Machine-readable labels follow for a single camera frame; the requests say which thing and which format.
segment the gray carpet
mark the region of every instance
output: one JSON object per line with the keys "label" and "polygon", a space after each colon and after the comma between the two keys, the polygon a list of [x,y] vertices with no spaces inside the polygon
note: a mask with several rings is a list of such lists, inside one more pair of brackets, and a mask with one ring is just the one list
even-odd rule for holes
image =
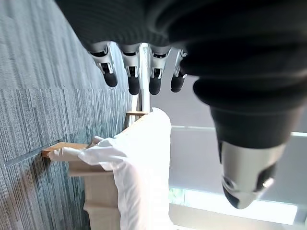
{"label": "gray carpet", "polygon": [[131,96],[120,53],[113,46],[111,89],[53,1],[0,6],[0,229],[89,229],[82,179],[40,151],[122,130]]}

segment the white cloth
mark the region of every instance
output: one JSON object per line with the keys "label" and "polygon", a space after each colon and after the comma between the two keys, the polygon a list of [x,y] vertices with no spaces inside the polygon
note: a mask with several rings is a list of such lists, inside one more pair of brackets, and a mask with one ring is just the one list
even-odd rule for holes
{"label": "white cloth", "polygon": [[170,129],[168,116],[154,108],[129,131],[114,138],[95,137],[78,153],[63,148],[49,157],[63,160],[71,153],[90,165],[113,170],[121,230],[175,229],[168,216]]}

